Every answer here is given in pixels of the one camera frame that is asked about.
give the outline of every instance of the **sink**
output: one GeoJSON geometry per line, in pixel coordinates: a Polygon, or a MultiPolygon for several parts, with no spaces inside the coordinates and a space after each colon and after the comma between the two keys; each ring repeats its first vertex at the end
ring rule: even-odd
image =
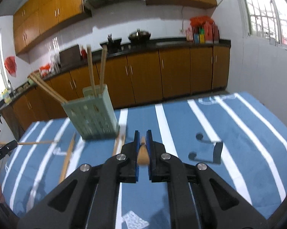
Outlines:
{"type": "Polygon", "coordinates": [[[162,46],[162,45],[175,45],[175,44],[185,44],[185,43],[188,43],[188,41],[179,40],[179,41],[159,42],[159,43],[156,43],[155,45],[162,46]]]}

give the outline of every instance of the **blurry wooden stick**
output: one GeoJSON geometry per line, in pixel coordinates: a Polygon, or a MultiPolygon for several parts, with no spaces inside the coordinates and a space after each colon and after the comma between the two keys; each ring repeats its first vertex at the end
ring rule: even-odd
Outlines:
{"type": "Polygon", "coordinates": [[[95,86],[95,78],[94,78],[94,68],[92,65],[92,55],[91,55],[91,46],[87,45],[87,61],[88,61],[88,70],[89,70],[89,77],[90,77],[90,85],[92,88],[92,92],[94,96],[97,96],[96,86],[95,86]]]}
{"type": "MultiPolygon", "coordinates": [[[[47,141],[40,141],[40,142],[18,142],[18,145],[38,145],[38,144],[51,144],[53,143],[54,140],[47,140],[47,141]]],[[[6,145],[8,144],[8,142],[1,142],[0,141],[0,145],[6,145]]]]}
{"type": "Polygon", "coordinates": [[[39,86],[41,87],[48,95],[52,96],[56,101],[59,103],[66,103],[68,102],[64,97],[62,97],[59,93],[57,93],[53,88],[51,88],[48,84],[44,82],[38,76],[31,74],[30,78],[39,86]]]}
{"type": "Polygon", "coordinates": [[[76,138],[76,133],[74,133],[74,135],[72,136],[72,139],[70,141],[70,144],[69,144],[69,147],[67,150],[67,155],[64,159],[63,168],[62,168],[61,175],[60,175],[60,180],[58,181],[59,184],[62,181],[64,181],[64,179],[65,179],[67,168],[68,168],[70,157],[71,157],[71,153],[72,153],[72,150],[74,149],[75,138],[76,138]]]}
{"type": "Polygon", "coordinates": [[[102,48],[102,54],[101,54],[100,94],[102,94],[102,92],[103,92],[106,57],[107,57],[107,46],[104,45],[102,48]]]}

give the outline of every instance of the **blue striped tablecloth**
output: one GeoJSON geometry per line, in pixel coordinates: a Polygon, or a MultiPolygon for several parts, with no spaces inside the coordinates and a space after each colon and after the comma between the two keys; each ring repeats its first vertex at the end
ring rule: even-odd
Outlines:
{"type": "MultiPolygon", "coordinates": [[[[214,96],[199,100],[168,102],[115,111],[126,143],[135,130],[152,130],[154,141],[183,162],[195,165],[188,154],[212,161],[213,145],[196,140],[223,141],[221,164],[209,164],[265,218],[287,195],[287,128],[265,106],[248,93],[214,96]]],[[[65,153],[75,131],[68,118],[34,122],[21,141],[60,140],[58,143],[19,146],[0,174],[7,203],[22,216],[56,187],[65,153]]],[[[105,162],[112,154],[114,139],[83,141],[76,138],[68,167],[105,162]]],[[[170,228],[166,183],[151,183],[147,167],[140,167],[137,184],[120,185],[116,228],[170,228]]]]}

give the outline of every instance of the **black countertop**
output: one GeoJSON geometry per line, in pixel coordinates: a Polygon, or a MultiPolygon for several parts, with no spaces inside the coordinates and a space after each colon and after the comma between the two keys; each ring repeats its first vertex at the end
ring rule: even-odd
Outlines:
{"type": "MultiPolygon", "coordinates": [[[[185,37],[152,39],[152,40],[149,40],[147,43],[141,44],[141,45],[133,45],[133,44],[127,43],[127,44],[122,44],[121,49],[119,50],[111,51],[109,49],[107,53],[107,59],[115,58],[118,56],[125,56],[129,54],[141,53],[141,52],[151,52],[151,51],[156,51],[156,50],[161,50],[161,49],[180,48],[180,47],[194,47],[194,48],[213,47],[214,45],[230,48],[231,41],[226,40],[226,39],[220,39],[219,43],[215,43],[215,44],[210,44],[210,43],[195,44],[195,43],[186,41],[185,37]]],[[[94,64],[101,61],[101,52],[102,52],[102,49],[92,52],[92,62],[94,64]]],[[[83,59],[79,62],[75,62],[73,65],[68,65],[64,68],[61,68],[59,71],[50,73],[45,78],[43,78],[43,80],[47,81],[57,75],[64,74],[68,71],[78,69],[86,65],[88,65],[87,59],[83,59]]],[[[17,93],[17,95],[12,98],[11,102],[7,104],[5,104],[3,100],[0,101],[0,111],[4,109],[5,107],[7,107],[8,105],[13,104],[13,102],[16,101],[17,98],[19,98],[21,95],[26,94],[28,91],[30,91],[34,87],[36,87],[35,84],[28,86],[28,88],[24,89],[22,92],[17,93]]]]}

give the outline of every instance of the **metal screw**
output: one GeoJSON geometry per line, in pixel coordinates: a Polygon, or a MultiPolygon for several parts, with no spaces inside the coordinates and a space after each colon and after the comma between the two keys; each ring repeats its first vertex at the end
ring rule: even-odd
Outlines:
{"type": "Polygon", "coordinates": [[[197,167],[199,170],[207,170],[207,165],[204,163],[199,163],[197,167]]]}
{"type": "Polygon", "coordinates": [[[88,171],[90,169],[90,165],[89,164],[82,164],[80,166],[80,170],[85,172],[85,171],[88,171]]]}
{"type": "Polygon", "coordinates": [[[163,154],[161,155],[161,158],[162,158],[163,160],[168,160],[168,159],[171,158],[171,155],[170,155],[169,153],[163,153],[163,154]]]}
{"type": "Polygon", "coordinates": [[[125,160],[125,159],[126,159],[126,155],[124,155],[124,154],[118,154],[116,158],[117,158],[117,160],[119,160],[119,161],[125,160]]]}

